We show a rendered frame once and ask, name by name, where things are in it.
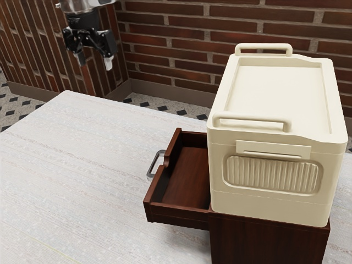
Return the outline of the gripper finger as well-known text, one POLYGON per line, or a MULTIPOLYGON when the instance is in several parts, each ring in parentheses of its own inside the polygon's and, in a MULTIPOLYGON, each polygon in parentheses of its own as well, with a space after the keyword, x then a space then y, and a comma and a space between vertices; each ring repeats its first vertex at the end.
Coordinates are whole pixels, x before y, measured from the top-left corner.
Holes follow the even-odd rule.
POLYGON ((78 30, 66 27, 62 30, 65 47, 71 51, 81 67, 86 65, 86 58, 83 53, 82 34, 78 30))
POLYGON ((106 71, 113 68, 112 60, 117 52, 117 44, 112 30, 97 31, 92 29, 92 46, 103 57, 106 71))

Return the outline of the dark wood cabinet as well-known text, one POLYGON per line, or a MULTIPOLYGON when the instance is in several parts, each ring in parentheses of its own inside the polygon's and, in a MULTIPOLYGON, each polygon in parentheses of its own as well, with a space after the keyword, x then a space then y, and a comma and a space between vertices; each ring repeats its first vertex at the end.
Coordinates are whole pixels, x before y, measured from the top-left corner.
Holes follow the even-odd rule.
POLYGON ((208 212, 212 264, 322 264, 330 225, 208 212))

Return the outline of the cream box with lid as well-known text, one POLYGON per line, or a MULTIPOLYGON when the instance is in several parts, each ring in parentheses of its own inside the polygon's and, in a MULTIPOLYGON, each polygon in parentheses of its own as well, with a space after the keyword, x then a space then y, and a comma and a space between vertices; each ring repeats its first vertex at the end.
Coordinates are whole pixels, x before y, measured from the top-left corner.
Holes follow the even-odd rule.
POLYGON ((332 60, 240 43, 207 120, 211 207, 324 227, 347 142, 332 60))

